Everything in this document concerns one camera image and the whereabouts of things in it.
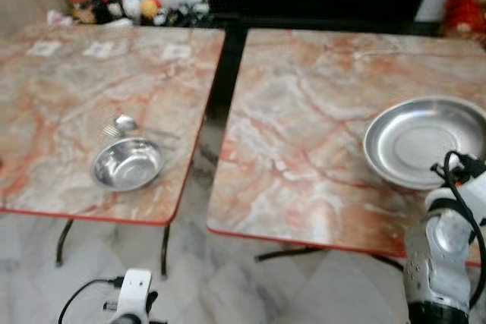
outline white sticker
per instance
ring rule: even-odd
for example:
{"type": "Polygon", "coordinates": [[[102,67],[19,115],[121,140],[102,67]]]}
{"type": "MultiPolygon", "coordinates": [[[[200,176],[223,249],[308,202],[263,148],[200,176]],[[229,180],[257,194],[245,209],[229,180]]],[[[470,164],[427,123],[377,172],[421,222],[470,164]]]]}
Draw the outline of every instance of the white sticker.
{"type": "Polygon", "coordinates": [[[182,45],[167,45],[162,53],[162,60],[186,59],[191,57],[191,47],[182,45]]]}
{"type": "Polygon", "coordinates": [[[113,42],[93,42],[90,47],[84,50],[83,55],[96,58],[107,58],[110,55],[113,46],[113,42]]]}
{"type": "Polygon", "coordinates": [[[59,41],[38,41],[32,46],[32,48],[27,50],[25,54],[28,56],[49,57],[59,47],[61,47],[61,43],[59,41]]]}

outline metal plate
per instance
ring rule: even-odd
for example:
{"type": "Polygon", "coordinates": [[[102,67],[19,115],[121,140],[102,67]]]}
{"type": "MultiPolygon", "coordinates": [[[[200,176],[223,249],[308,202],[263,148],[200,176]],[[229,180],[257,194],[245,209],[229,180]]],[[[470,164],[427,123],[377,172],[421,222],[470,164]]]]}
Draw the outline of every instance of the metal plate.
{"type": "Polygon", "coordinates": [[[118,140],[96,157],[94,181],[111,191],[136,190],[151,182],[162,168],[159,146],[142,137],[118,140]]]}
{"type": "Polygon", "coordinates": [[[453,97],[409,100],[379,115],[363,146],[368,163],[385,180],[416,190],[434,189],[443,181],[430,167],[442,164],[448,151],[486,157],[486,112],[453,97]]]}

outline black cable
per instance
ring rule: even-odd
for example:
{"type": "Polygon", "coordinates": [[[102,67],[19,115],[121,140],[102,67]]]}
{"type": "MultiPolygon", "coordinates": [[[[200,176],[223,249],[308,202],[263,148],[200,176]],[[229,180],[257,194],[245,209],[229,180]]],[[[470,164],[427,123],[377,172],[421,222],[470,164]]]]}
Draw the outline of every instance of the black cable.
{"type": "Polygon", "coordinates": [[[96,284],[96,283],[106,283],[106,284],[113,284],[115,280],[108,280],[108,279],[105,279],[105,278],[96,278],[94,280],[91,280],[89,281],[88,283],[84,284],[83,286],[81,286],[74,294],[73,296],[71,296],[71,298],[68,300],[68,302],[64,305],[64,307],[62,308],[62,311],[61,311],[61,314],[59,315],[59,320],[58,320],[58,324],[62,324],[62,318],[64,318],[64,315],[66,314],[66,310],[68,309],[69,305],[71,304],[71,302],[76,298],[76,296],[79,295],[80,292],[82,292],[82,290],[84,290],[85,288],[87,288],[88,286],[92,285],[92,284],[96,284]]]}
{"type": "Polygon", "coordinates": [[[478,223],[475,221],[471,210],[468,208],[464,199],[461,197],[461,194],[457,190],[457,186],[453,181],[452,175],[450,174],[449,163],[452,155],[456,155],[457,157],[459,157],[459,159],[462,158],[461,153],[457,151],[449,151],[446,154],[446,157],[444,159],[443,172],[446,177],[447,183],[454,194],[454,197],[466,211],[468,221],[472,226],[472,230],[475,233],[476,238],[478,239],[479,256],[481,257],[481,273],[479,275],[478,286],[476,287],[476,290],[474,294],[471,296],[471,300],[469,301],[469,308],[472,309],[474,305],[476,305],[476,303],[478,302],[479,298],[481,297],[482,291],[484,290],[484,287],[486,285],[486,246],[484,245],[484,237],[481,233],[481,229],[479,228],[478,223]]]}
{"type": "Polygon", "coordinates": [[[398,269],[400,272],[403,272],[404,270],[402,265],[388,257],[378,256],[377,254],[371,254],[371,256],[382,263],[386,263],[387,265],[398,269]]]}

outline marble table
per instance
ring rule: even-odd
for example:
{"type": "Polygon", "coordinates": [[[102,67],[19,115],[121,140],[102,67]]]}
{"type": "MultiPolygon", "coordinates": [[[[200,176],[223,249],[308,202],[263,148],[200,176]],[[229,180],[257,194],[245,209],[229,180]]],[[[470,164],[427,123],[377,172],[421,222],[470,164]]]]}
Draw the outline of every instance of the marble table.
{"type": "MultiPolygon", "coordinates": [[[[404,256],[425,193],[380,179],[362,151],[384,109],[449,95],[486,108],[473,42],[296,30],[248,34],[207,214],[214,233],[404,256]]],[[[477,247],[472,264],[478,263],[477,247]]]]}
{"type": "Polygon", "coordinates": [[[169,226],[223,40],[220,30],[41,26],[6,41],[0,212],[169,226]],[[179,136],[160,142],[174,147],[160,176],[129,193],[90,177],[119,113],[179,136]]]}

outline red toy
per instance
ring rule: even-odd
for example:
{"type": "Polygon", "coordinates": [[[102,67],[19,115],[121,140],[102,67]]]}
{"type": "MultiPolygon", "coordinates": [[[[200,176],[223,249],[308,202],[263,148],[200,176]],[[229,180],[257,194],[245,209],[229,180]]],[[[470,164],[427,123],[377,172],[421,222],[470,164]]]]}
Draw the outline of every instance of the red toy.
{"type": "Polygon", "coordinates": [[[446,36],[475,39],[486,45],[486,0],[447,0],[446,36]]]}

